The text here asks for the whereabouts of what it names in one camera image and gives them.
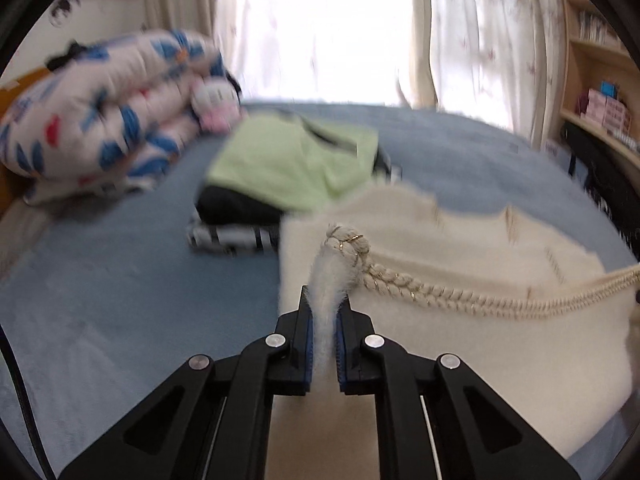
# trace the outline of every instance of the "hello kitty plush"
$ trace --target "hello kitty plush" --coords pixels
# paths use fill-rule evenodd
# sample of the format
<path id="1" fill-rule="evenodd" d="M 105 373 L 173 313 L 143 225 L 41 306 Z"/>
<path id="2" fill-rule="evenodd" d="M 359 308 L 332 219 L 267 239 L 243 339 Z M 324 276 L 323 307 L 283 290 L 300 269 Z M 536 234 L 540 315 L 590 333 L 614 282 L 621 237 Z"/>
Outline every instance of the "hello kitty plush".
<path id="1" fill-rule="evenodd" d="M 238 93 L 223 77 L 211 77 L 194 84 L 191 106 L 206 132 L 226 135 L 238 124 L 243 113 Z"/>

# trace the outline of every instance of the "metal rivet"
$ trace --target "metal rivet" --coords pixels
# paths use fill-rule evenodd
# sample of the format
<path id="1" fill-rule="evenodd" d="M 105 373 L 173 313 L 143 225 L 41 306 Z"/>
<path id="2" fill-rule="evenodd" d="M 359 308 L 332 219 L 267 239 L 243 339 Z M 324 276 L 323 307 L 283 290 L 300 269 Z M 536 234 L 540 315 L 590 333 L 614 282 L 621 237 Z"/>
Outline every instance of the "metal rivet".
<path id="1" fill-rule="evenodd" d="M 380 348 L 385 343 L 385 338 L 378 334 L 371 334 L 364 338 L 364 344 L 370 348 Z"/>
<path id="2" fill-rule="evenodd" d="M 204 370 L 209 366 L 210 359 L 206 355 L 194 355 L 189 359 L 189 366 L 192 370 Z"/>
<path id="3" fill-rule="evenodd" d="M 440 364 L 449 370 L 455 370 L 460 366 L 460 358 L 453 354 L 444 354 L 440 358 Z"/>
<path id="4" fill-rule="evenodd" d="M 264 342 L 271 348 L 280 348 L 287 342 L 287 338 L 281 334 L 271 334 L 265 338 Z"/>

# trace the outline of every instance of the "white fleece fabric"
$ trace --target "white fleece fabric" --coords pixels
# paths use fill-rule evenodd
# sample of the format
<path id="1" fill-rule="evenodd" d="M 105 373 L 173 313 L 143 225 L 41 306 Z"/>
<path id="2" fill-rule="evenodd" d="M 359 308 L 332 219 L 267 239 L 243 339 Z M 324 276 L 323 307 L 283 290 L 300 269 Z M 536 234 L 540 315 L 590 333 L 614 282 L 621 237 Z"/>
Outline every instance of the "white fleece fabric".
<path id="1" fill-rule="evenodd" d="M 405 184 L 372 185 L 321 213 L 283 223 L 281 314 L 297 309 L 329 224 L 364 234 L 370 258 L 395 272 L 501 298 L 573 296 L 628 271 L 605 274 L 595 254 L 512 207 L 492 216 L 464 216 L 439 209 L 433 197 Z M 327 265 L 314 268 L 311 283 L 318 286 L 323 278 L 315 274 L 327 273 Z M 327 283 L 338 286 L 335 278 Z M 377 333 L 407 351 L 428 358 L 446 352 L 459 355 L 568 457 L 631 393 L 627 348 L 635 293 L 636 286 L 629 286 L 546 319 L 425 307 L 362 285 L 349 297 L 353 310 L 371 316 Z M 330 331 L 324 328 L 321 336 L 330 338 Z M 335 361 L 319 365 L 314 360 L 311 393 L 275 399 L 267 478 L 378 477 L 373 399 L 340 394 Z"/>

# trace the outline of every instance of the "bed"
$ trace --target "bed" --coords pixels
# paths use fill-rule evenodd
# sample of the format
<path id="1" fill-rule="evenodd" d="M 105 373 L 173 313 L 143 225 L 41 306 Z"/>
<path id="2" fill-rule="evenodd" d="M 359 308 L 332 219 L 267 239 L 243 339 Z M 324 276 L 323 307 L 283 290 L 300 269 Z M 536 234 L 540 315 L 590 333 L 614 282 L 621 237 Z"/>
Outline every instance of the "bed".
<path id="1" fill-rule="evenodd" d="M 368 124 L 404 179 L 459 212 L 511 203 L 595 251 L 607 270 L 635 263 L 590 198 L 524 141 L 429 110 L 252 104 Z M 222 358 L 269 333 L 277 318 L 274 254 L 193 253 L 185 228 L 223 140 L 194 145 L 159 189 L 117 202 L 20 203 L 0 222 L 0 319 L 26 377 L 56 472 L 193 354 Z M 8 373 L 0 413 L 35 464 Z M 571 462 L 596 479 L 638 422 L 633 400 Z"/>

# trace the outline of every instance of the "triangular cutout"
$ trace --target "triangular cutout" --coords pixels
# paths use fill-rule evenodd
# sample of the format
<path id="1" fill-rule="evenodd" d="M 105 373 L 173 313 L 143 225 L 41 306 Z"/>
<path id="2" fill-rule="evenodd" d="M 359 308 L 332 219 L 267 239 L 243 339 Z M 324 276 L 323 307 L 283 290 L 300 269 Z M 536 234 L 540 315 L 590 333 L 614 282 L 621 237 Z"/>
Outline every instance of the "triangular cutout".
<path id="1" fill-rule="evenodd" d="M 517 446 L 522 441 L 522 434 L 518 429 L 512 426 L 478 390 L 466 387 L 464 391 L 484 448 L 490 454 Z"/>
<path id="2" fill-rule="evenodd" d="M 178 411 L 184 388 L 176 386 L 151 410 L 124 433 L 124 441 L 140 451 L 155 455 L 162 449 L 174 416 Z"/>

